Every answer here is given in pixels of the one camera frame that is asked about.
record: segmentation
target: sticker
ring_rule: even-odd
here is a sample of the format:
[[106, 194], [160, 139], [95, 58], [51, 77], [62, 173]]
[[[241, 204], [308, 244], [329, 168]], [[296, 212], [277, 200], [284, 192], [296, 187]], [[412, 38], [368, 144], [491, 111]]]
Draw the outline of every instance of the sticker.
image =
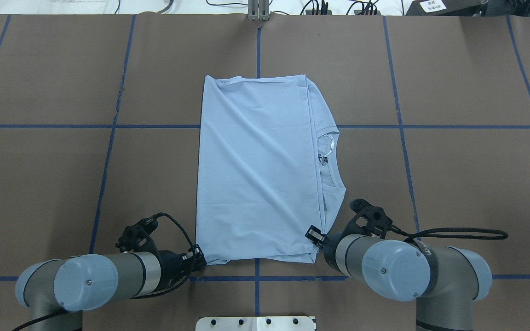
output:
[[436, 12], [447, 9], [441, 0], [429, 0], [421, 2], [421, 7], [425, 12]]

